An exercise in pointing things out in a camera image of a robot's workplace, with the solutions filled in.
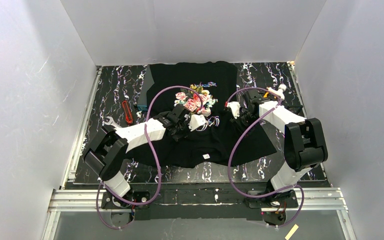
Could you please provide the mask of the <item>black printed t-shirt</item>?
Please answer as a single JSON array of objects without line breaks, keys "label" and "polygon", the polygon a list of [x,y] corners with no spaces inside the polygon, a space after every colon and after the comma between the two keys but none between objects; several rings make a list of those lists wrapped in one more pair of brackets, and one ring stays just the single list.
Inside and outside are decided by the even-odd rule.
[{"label": "black printed t-shirt", "polygon": [[242,139],[228,163],[235,143],[242,134],[231,123],[232,114],[225,111],[225,102],[237,89],[238,69],[225,62],[151,64],[153,85],[146,93],[152,104],[150,116],[172,111],[177,104],[196,112],[205,102],[203,114],[208,126],[192,131],[180,141],[157,143],[135,148],[127,155],[148,166],[194,168],[203,162],[238,166],[276,152],[276,148],[261,125],[254,126]]}]

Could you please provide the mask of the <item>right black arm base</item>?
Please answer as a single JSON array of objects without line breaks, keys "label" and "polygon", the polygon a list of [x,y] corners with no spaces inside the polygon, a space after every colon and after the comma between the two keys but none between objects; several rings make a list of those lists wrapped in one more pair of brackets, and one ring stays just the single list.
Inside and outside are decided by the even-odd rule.
[{"label": "right black arm base", "polygon": [[246,197],[243,202],[251,209],[274,208],[276,210],[297,208],[300,205],[296,192],[292,189],[262,198]]}]

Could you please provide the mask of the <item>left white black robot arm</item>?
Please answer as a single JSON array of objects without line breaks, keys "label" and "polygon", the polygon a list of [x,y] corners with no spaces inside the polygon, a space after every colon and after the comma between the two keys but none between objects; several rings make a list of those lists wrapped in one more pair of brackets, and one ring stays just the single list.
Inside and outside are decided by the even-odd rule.
[{"label": "left white black robot arm", "polygon": [[98,175],[108,192],[128,203],[125,195],[131,187],[121,173],[127,155],[153,142],[166,144],[181,139],[191,131],[190,121],[191,112],[177,105],[172,111],[162,112],[137,125],[106,124],[87,145],[83,161]]}]

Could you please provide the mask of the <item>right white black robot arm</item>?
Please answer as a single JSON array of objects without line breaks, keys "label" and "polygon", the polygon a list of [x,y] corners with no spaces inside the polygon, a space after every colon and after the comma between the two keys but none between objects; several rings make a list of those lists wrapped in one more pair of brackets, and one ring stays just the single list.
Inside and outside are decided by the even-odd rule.
[{"label": "right white black robot arm", "polygon": [[285,99],[286,86],[281,84],[277,89],[268,87],[245,87],[239,92],[246,92],[247,109],[241,112],[240,103],[230,98],[225,102],[225,108],[232,113],[233,119],[245,124],[246,129],[235,143],[228,163],[231,164],[235,151],[245,135],[261,120],[264,120],[284,134],[284,164],[269,180],[267,193],[250,195],[239,190],[228,173],[230,185],[235,191],[247,198],[267,198],[291,191],[297,182],[311,169],[319,166],[328,158],[328,150],[321,121],[317,118],[305,118],[292,113],[282,105]]}]

